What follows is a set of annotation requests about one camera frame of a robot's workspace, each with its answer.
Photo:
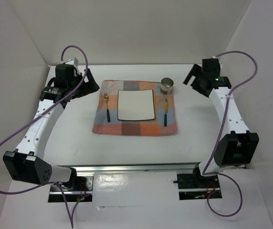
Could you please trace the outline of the gold fork green handle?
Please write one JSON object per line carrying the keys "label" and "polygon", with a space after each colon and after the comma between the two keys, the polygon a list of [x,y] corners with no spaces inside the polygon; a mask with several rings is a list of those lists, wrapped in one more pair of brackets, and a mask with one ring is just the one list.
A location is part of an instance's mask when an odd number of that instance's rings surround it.
{"label": "gold fork green handle", "polygon": [[106,112],[107,112],[107,122],[111,122],[111,116],[110,116],[110,111],[109,111],[109,95],[104,94],[104,101],[106,103]]}

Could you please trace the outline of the metal cup brown band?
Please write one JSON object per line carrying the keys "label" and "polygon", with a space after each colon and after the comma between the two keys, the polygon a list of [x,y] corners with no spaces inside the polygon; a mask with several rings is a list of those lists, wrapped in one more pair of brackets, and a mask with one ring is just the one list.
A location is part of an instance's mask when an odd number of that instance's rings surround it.
{"label": "metal cup brown band", "polygon": [[174,82],[171,78],[163,78],[161,80],[160,91],[162,94],[170,94],[172,92]]}

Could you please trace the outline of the gold knife green handle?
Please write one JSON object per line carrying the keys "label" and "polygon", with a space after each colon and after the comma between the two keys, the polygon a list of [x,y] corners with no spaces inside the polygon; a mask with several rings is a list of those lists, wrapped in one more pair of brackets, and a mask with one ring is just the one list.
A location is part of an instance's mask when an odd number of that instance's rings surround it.
{"label": "gold knife green handle", "polygon": [[166,98],[165,99],[165,108],[164,108],[164,127],[167,126],[167,113],[168,113],[168,110],[169,110],[169,103],[168,103],[168,99]]}

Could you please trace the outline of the checkered orange blue cloth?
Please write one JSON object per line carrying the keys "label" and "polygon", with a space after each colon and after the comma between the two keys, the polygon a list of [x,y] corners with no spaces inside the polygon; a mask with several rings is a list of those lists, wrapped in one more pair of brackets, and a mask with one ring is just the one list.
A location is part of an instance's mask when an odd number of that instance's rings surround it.
{"label": "checkered orange blue cloth", "polygon": [[[101,135],[130,136],[169,136],[177,133],[175,118],[174,95],[162,94],[160,82],[104,80],[99,91],[99,100],[92,132]],[[155,119],[147,121],[121,121],[117,118],[119,90],[153,90]],[[107,122],[104,94],[109,95],[109,111],[111,122]],[[164,127],[165,99],[168,99],[167,126]]]}

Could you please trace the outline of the square white plate black rim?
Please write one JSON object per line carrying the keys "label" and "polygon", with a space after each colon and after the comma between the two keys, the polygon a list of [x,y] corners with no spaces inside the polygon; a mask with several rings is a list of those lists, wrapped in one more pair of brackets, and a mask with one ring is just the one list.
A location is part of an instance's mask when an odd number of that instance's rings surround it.
{"label": "square white plate black rim", "polygon": [[154,120],[153,90],[119,90],[117,110],[121,121]]}

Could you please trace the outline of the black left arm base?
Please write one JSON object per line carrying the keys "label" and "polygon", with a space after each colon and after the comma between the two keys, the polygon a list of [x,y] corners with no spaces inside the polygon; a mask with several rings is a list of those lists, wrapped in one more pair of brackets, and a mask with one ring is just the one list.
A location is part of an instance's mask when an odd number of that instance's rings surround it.
{"label": "black left arm base", "polygon": [[92,202],[93,194],[93,175],[77,177],[76,181],[72,185],[60,183],[60,187],[57,185],[51,185],[49,191],[48,202],[49,203],[64,203],[62,193],[68,203],[80,202]]}

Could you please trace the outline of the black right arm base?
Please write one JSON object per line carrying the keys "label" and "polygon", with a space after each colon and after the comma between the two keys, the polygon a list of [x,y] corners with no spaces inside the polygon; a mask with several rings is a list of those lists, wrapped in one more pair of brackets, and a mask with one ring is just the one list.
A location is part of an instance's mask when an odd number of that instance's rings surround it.
{"label": "black right arm base", "polygon": [[173,183],[178,185],[178,189],[217,189],[220,187],[217,176],[202,177],[194,173],[177,174],[177,178]]}

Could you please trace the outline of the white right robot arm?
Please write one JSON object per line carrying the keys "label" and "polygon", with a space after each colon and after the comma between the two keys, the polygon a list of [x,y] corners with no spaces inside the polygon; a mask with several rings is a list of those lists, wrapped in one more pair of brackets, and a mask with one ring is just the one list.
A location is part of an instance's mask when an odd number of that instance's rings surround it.
{"label": "white right robot arm", "polygon": [[203,59],[202,65],[195,64],[184,81],[195,78],[192,89],[212,101],[221,123],[212,155],[193,169],[192,183],[197,187],[203,187],[226,168],[249,164],[259,143],[258,134],[250,131],[240,115],[228,77],[220,72],[217,58]]}

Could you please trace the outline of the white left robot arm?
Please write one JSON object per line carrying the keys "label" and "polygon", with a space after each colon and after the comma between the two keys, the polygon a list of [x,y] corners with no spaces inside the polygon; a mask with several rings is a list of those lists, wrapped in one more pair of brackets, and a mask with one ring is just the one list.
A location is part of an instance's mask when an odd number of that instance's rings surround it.
{"label": "white left robot arm", "polygon": [[[51,165],[139,165],[195,163],[206,144],[201,116],[209,104],[183,84],[190,65],[104,65],[93,73],[100,90],[47,111],[40,102],[39,120],[32,124],[16,152],[37,156]],[[148,90],[155,118],[121,121],[117,117],[118,91],[129,104],[144,109],[144,99],[132,92]]]}

